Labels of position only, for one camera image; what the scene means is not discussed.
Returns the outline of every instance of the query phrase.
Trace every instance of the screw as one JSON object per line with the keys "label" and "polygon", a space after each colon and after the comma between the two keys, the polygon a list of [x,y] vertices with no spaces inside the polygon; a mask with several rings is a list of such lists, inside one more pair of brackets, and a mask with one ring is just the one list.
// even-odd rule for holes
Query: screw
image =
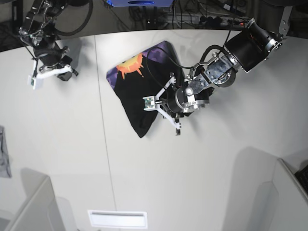
{"label": "screw", "polygon": [[187,89],[185,90],[185,92],[186,92],[187,95],[192,95],[192,94],[193,94],[192,88],[187,88]]}

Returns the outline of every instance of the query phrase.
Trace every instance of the white table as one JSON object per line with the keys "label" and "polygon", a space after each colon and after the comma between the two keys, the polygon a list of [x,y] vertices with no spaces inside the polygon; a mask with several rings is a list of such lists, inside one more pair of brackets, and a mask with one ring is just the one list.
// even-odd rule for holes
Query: white table
{"label": "white table", "polygon": [[[308,41],[290,38],[249,74],[240,72],[207,109],[181,120],[180,137],[158,116],[139,139],[106,80],[110,68],[163,40],[190,66],[226,35],[164,30],[82,38],[80,75],[67,83],[49,79],[40,91],[26,86],[32,65],[25,49],[0,53],[0,124],[13,174],[28,167],[50,175],[81,231],[91,230],[87,209],[147,211],[151,231],[245,230],[276,157],[308,148]],[[74,51],[79,39],[66,43]],[[10,70],[16,57],[23,62]],[[12,181],[6,184],[9,191]]]}

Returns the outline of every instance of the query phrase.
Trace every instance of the black cloth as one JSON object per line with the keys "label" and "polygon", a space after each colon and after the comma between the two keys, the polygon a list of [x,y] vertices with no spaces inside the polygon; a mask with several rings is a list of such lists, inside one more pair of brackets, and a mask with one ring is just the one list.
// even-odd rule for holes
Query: black cloth
{"label": "black cloth", "polygon": [[[168,53],[173,60],[177,60],[170,44],[168,44]],[[124,79],[121,71],[119,71],[114,88],[132,127],[140,138],[148,132],[158,113],[157,111],[144,111],[143,97],[156,95],[170,79],[171,72],[175,73],[179,82],[180,79],[183,79],[182,69],[174,65],[168,58],[165,58],[163,63],[148,60],[151,73],[161,85],[149,74],[145,56],[142,56],[142,66],[140,68],[142,75],[135,71],[126,73]]]}

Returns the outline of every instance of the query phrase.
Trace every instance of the orange sun graphic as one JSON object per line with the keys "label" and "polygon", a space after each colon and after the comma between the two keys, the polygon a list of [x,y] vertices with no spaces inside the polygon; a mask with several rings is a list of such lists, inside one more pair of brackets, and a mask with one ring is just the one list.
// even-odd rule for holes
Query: orange sun graphic
{"label": "orange sun graphic", "polygon": [[117,70],[122,72],[122,78],[125,79],[125,75],[127,73],[133,73],[137,71],[139,75],[142,75],[140,68],[142,66],[142,53],[137,54],[136,56],[132,57],[131,59],[128,59],[124,63],[121,63],[120,65],[116,66]]}

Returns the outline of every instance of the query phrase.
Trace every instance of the cable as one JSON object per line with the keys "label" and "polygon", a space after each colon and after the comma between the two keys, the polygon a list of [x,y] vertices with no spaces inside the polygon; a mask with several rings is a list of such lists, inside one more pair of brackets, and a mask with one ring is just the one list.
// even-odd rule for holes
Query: cable
{"label": "cable", "polygon": [[63,32],[60,31],[58,29],[55,28],[55,32],[58,35],[62,35],[62,36],[72,36],[77,34],[78,32],[80,32],[81,30],[83,30],[83,28],[85,28],[85,26],[88,24],[91,16],[92,16],[92,12],[93,12],[93,0],[89,0],[89,11],[88,11],[88,15],[85,19],[85,21],[83,22],[83,24],[81,24],[81,26],[79,28],[77,28],[76,30],[72,31],[72,32]]}
{"label": "cable", "polygon": [[1,41],[0,41],[0,47],[4,44],[5,40],[9,37],[9,35],[6,35]]}
{"label": "cable", "polygon": [[178,28],[180,28],[181,26],[179,25],[178,15],[177,15],[177,4],[178,4],[178,1],[179,1],[179,0],[176,0],[176,1],[175,1],[174,15],[175,15],[176,24],[177,24]]}
{"label": "cable", "polygon": [[143,17],[140,15],[140,8],[138,6],[136,7],[133,7],[133,6],[130,6],[128,8],[128,12],[129,12],[129,15],[131,17],[131,19],[134,21],[135,23],[135,29],[136,29],[136,23],[137,22],[140,22],[141,23],[141,26],[142,26],[142,29],[145,30],[145,26],[143,24]]}
{"label": "cable", "polygon": [[168,100],[168,98],[169,98],[169,93],[168,93],[167,89],[165,88],[164,85],[162,85],[162,84],[157,80],[157,78],[155,78],[155,76],[152,74],[152,72],[150,71],[150,68],[149,68],[149,55],[150,55],[151,51],[152,51],[154,48],[158,48],[158,47],[152,47],[152,48],[150,48],[149,51],[148,51],[148,54],[147,54],[147,56],[146,56],[146,68],[148,69],[148,72],[149,72],[150,76],[152,77],[152,79],[153,79],[161,88],[165,89],[165,92],[166,92],[166,94],[167,94],[167,100]]}
{"label": "cable", "polygon": [[194,27],[194,25],[189,24],[189,23],[187,23],[187,22],[185,22],[185,21],[180,21],[179,23],[185,23],[185,24],[187,24],[187,25],[189,25],[189,26],[193,27],[194,29],[196,29],[196,28]]}
{"label": "cable", "polygon": [[[242,20],[245,20],[243,17],[239,17],[237,14],[232,13],[232,12],[228,11],[227,9],[221,7],[221,6],[220,6],[218,3],[216,3],[215,1],[213,1],[213,0],[210,0],[210,1],[211,1],[212,3],[214,3],[215,5],[217,5],[220,9],[223,9],[224,11],[228,12],[229,15],[233,15],[233,16],[235,16],[235,17],[237,17],[237,18],[240,18],[240,19],[242,19]],[[205,6],[207,7],[207,3],[204,3],[204,2],[199,2],[199,3],[202,4],[202,5],[205,5]]]}
{"label": "cable", "polygon": [[154,47],[154,48],[157,48],[157,49],[161,50],[163,53],[165,53],[166,56],[168,57],[168,59],[169,59],[174,65],[176,65],[176,66],[178,66],[178,67],[181,67],[181,68],[183,68],[183,69],[189,69],[189,70],[190,70],[191,67],[181,66],[181,65],[177,64],[177,63],[170,57],[170,55],[168,54],[168,52],[166,52],[164,49],[162,49],[162,48],[160,48],[160,47]]}
{"label": "cable", "polygon": [[181,11],[181,29],[183,29],[183,11],[182,11],[182,6],[181,6],[181,0],[179,0],[179,7]]}
{"label": "cable", "polygon": [[[237,11],[237,0],[235,0],[235,12],[236,12],[236,11]],[[233,17],[230,30],[229,30],[228,35],[227,35],[227,37],[226,37],[226,40],[225,40],[225,42],[224,42],[224,44],[223,44],[223,46],[222,46],[223,48],[226,46],[226,43],[227,43],[228,40],[229,40],[229,37],[230,37],[230,34],[231,34],[231,30],[232,30],[233,25],[234,25],[234,21],[235,21],[235,17]]]}
{"label": "cable", "polygon": [[30,53],[30,55],[32,56],[32,58],[34,60],[37,60],[36,57],[34,57],[34,55],[32,54],[32,52],[29,50],[29,48],[19,39],[17,38],[14,34],[12,34],[11,32],[9,31],[6,31],[5,29],[1,28],[2,25],[0,25],[0,30],[4,33],[6,33],[7,35],[11,36],[12,38],[14,38],[15,40],[17,40],[23,47],[25,47],[27,49],[27,51]]}
{"label": "cable", "polygon": [[175,8],[174,3],[175,2],[172,3],[172,12],[173,12],[173,14],[172,14],[172,29],[174,29],[174,24],[173,24],[174,23],[174,8]]}
{"label": "cable", "polygon": [[147,69],[148,69],[148,72],[149,72],[150,76],[155,80],[155,82],[156,82],[161,88],[165,89],[166,94],[167,94],[167,100],[168,100],[169,94],[168,94],[167,89],[165,88],[164,85],[162,85],[162,84],[155,78],[155,76],[152,74],[152,72],[150,71],[150,68],[149,68],[149,63],[148,63],[149,55],[150,55],[150,53],[151,53],[151,51],[152,51],[153,49],[159,49],[159,50],[161,50],[162,52],[164,52],[164,53],[166,54],[166,56],[169,58],[169,60],[170,60],[173,64],[175,64],[176,66],[178,66],[178,67],[181,67],[181,68],[184,68],[184,69],[191,69],[191,67],[185,67],[185,66],[181,66],[181,65],[177,64],[177,63],[170,57],[170,55],[169,55],[164,49],[162,49],[162,48],[160,48],[160,47],[151,47],[151,48],[148,50],[148,54],[147,54],[147,56],[146,56],[146,67],[147,67]]}
{"label": "cable", "polygon": [[210,51],[213,50],[213,49],[219,50],[219,51],[222,52],[224,55],[229,55],[228,52],[227,52],[225,49],[223,49],[221,46],[219,46],[219,45],[212,45],[212,46],[210,46],[210,47],[208,47],[208,48],[206,49],[206,51],[203,53],[203,55],[202,55],[200,61],[201,61],[201,62],[204,62],[206,56],[207,56],[207,55],[210,53]]}
{"label": "cable", "polygon": [[120,17],[113,11],[113,10],[109,10],[118,20],[119,22],[128,30],[130,31],[130,28],[120,19]]}

